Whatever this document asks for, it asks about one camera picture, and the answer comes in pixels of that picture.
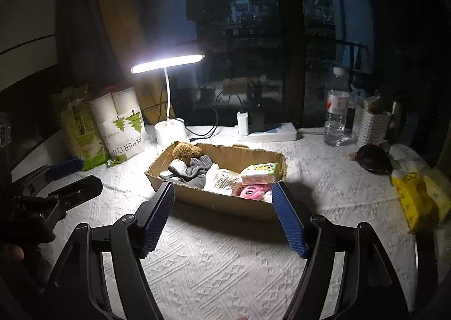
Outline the open cardboard box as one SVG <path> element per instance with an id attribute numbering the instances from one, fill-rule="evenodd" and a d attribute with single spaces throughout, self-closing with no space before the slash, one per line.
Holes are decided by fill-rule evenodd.
<path id="1" fill-rule="evenodd" d="M 245 184 L 240 173 L 249 166 L 276 163 L 277 178 L 285 180 L 287 165 L 283 154 L 243 146 L 205 143 L 201 143 L 199 148 L 210 157 L 212 165 L 199 172 L 191 182 L 183 182 L 178 176 L 171 179 L 175 184 L 177 201 L 261 221 L 273 221 L 276 218 L 270 185 L 258 187 L 254 183 Z"/>

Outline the white desk lamp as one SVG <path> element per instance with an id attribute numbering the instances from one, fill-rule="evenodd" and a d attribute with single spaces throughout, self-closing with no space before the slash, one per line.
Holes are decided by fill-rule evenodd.
<path id="1" fill-rule="evenodd" d="M 185 131 L 185 124 L 180 119 L 171 119 L 171 84 L 168 75 L 168 69 L 180 65 L 189 65 L 198 63 L 204 59 L 204 55 L 194 53 L 190 55 L 179 55 L 163 57 L 161 59 L 151 60 L 137 64 L 131 68 L 132 74 L 141 74 L 145 72 L 163 69 L 164 79 L 167 91 L 167 108 L 166 118 L 154 125 L 154 133 L 158 146 L 167 148 L 174 142 L 187 142 L 187 133 Z"/>

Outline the black round object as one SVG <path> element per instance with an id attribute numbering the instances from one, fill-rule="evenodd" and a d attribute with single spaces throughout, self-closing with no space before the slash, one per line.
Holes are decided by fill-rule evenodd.
<path id="1" fill-rule="evenodd" d="M 375 175 L 390 175 L 393 171 L 390 156 L 379 145 L 367 144 L 360 147 L 356 161 L 363 169 Z"/>

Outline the green paper cup package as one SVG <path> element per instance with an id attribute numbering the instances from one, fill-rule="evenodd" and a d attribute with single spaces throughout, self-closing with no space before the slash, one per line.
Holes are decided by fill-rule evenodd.
<path id="1" fill-rule="evenodd" d="M 102 165 L 109 159 L 109 152 L 92 116 L 89 97 L 86 86 L 64 88 L 60 93 L 51 95 L 66 145 L 72 157 L 84 161 L 83 171 Z"/>

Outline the white flat box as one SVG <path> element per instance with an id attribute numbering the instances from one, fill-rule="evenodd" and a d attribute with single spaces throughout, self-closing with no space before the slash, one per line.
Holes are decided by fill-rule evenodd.
<path id="1" fill-rule="evenodd" d="M 296 141 L 297 129 L 292 123 L 282 123 L 278 126 L 270 125 L 269 129 L 262 132 L 250 133 L 247 141 L 256 143 L 271 143 L 271 142 L 289 142 Z"/>

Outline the white perforated organizer basket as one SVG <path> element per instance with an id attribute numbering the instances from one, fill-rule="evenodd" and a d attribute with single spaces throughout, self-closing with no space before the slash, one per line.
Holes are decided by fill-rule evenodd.
<path id="1" fill-rule="evenodd" d="M 357 146 L 383 141 L 391 119 L 392 114 L 386 110 L 381 95 L 364 98 L 356 103 L 352 133 Z"/>

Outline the white charger adapter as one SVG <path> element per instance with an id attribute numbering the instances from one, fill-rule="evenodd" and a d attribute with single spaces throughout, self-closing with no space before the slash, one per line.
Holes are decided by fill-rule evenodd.
<path id="1" fill-rule="evenodd" d="M 248 136 L 248 113 L 239 111 L 237 113 L 237 128 L 238 128 L 238 135 L 241 137 Z"/>

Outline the pink soft toy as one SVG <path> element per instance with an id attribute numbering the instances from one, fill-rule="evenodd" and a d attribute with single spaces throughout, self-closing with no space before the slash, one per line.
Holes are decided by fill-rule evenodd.
<path id="1" fill-rule="evenodd" d="M 246 185 L 237 191 L 239 198 L 272 203 L 272 184 Z"/>

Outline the tissue pack with cartoon print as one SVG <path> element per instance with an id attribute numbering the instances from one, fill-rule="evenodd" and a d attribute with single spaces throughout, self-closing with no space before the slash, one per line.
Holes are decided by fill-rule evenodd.
<path id="1" fill-rule="evenodd" d="M 250 165 L 240 173 L 243 183 L 248 185 L 274 184 L 280 179 L 279 163 Z"/>

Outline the grey knit gloves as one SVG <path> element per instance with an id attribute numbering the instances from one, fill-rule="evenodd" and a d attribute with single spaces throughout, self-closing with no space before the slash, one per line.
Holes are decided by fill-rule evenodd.
<path id="1" fill-rule="evenodd" d="M 208 154 L 201 156 L 200 159 L 191 159 L 191 164 L 187 166 L 187 172 L 185 177 L 181 180 L 178 179 L 166 179 L 173 180 L 181 185 L 186 185 L 192 188 L 203 189 L 206 183 L 206 173 L 211 167 L 213 162 Z"/>

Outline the clear plastic bag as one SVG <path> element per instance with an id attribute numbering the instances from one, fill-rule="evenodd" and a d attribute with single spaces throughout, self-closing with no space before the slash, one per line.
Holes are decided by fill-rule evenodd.
<path id="1" fill-rule="evenodd" d="M 221 194 L 224 196 L 234 196 L 236 190 L 242 185 L 242 178 L 240 174 L 237 174 L 236 172 L 225 169 L 223 170 L 225 171 L 224 177 L 219 180 L 222 190 L 220 191 L 220 193 L 216 194 Z"/>

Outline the brown plush toy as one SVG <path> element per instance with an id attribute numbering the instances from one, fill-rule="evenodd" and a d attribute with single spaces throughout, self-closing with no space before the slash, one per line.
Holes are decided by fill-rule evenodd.
<path id="1" fill-rule="evenodd" d="M 186 142 L 179 142 L 172 150 L 173 159 L 183 161 L 187 166 L 191 164 L 191 159 L 200 159 L 203 156 L 202 149 L 196 145 Z"/>

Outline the white soft cloth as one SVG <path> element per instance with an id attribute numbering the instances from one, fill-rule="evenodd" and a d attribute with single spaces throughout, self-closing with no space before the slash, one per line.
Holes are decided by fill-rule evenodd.
<path id="1" fill-rule="evenodd" d="M 204 191 L 220 193 L 222 188 L 220 187 L 219 180 L 224 177 L 224 170 L 219 168 L 217 163 L 211 165 L 206 173 L 206 183 L 203 187 Z"/>

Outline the clear plastic water bottle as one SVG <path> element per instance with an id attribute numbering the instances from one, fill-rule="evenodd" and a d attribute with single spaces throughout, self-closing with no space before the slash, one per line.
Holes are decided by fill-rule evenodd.
<path id="1" fill-rule="evenodd" d="M 326 84 L 326 120 L 324 143 L 340 146 L 345 134 L 349 108 L 349 76 L 341 66 L 333 66 L 332 74 Z"/>

